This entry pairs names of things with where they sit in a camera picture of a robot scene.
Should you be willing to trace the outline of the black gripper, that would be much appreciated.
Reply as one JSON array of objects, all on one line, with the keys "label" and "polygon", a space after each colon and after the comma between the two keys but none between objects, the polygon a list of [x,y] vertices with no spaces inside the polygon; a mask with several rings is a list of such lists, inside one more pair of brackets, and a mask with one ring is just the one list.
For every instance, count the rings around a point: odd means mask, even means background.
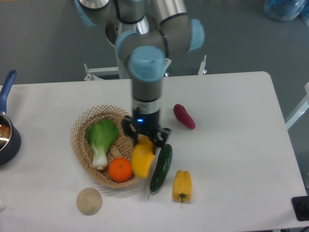
[{"label": "black gripper", "polygon": [[160,109],[150,114],[144,114],[139,106],[133,107],[132,116],[125,116],[121,125],[126,136],[133,141],[133,146],[138,143],[138,134],[148,136],[153,143],[153,152],[163,148],[171,133],[170,128],[159,126]]}]

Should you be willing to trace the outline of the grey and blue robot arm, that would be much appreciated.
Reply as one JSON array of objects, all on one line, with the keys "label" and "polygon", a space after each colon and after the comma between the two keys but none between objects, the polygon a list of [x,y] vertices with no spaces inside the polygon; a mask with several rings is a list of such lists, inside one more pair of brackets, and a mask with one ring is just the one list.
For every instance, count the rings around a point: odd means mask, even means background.
[{"label": "grey and blue robot arm", "polygon": [[203,45],[201,22],[188,16],[182,0],[151,2],[156,30],[148,27],[142,0],[78,0],[75,5],[89,25],[112,20],[123,24],[114,42],[120,77],[131,79],[132,116],[123,119],[123,130],[134,144],[144,135],[154,147],[163,147],[170,134],[159,122],[165,60]]}]

